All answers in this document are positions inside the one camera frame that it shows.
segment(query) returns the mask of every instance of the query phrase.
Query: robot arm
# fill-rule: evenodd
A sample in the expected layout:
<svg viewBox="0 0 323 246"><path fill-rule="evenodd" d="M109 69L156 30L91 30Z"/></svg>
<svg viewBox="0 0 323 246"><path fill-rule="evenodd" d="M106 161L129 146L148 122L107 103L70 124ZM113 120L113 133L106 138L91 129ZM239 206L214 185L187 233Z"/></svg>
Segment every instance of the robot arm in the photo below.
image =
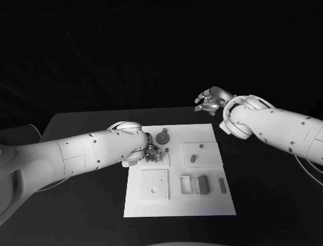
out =
<svg viewBox="0 0 323 246"><path fill-rule="evenodd" d="M129 167L148 155L161 159L151 135L135 122L32 145L0 145L0 225L45 185L117 162Z"/></svg>
<svg viewBox="0 0 323 246"><path fill-rule="evenodd" d="M323 121L306 115L276 109L259 97L231 96L211 87L197 97L204 98L194 111L205 110L214 115L223 107L220 129L240 139L254 134L276 149L323 165Z"/></svg>

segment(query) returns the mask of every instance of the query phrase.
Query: black table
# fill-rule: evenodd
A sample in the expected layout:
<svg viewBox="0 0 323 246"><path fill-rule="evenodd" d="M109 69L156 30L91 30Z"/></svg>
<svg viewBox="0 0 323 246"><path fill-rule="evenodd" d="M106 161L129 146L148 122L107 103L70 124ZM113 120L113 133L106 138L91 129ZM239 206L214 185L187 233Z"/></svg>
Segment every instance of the black table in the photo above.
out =
<svg viewBox="0 0 323 246"><path fill-rule="evenodd" d="M227 135L220 116L192 107L61 113L41 142L104 130L117 121L143 126L211 123L236 216L123 218L128 169L116 163L27 199L0 227L0 245L323 245L323 187L293 156L254 136L241 140Z"/></svg>

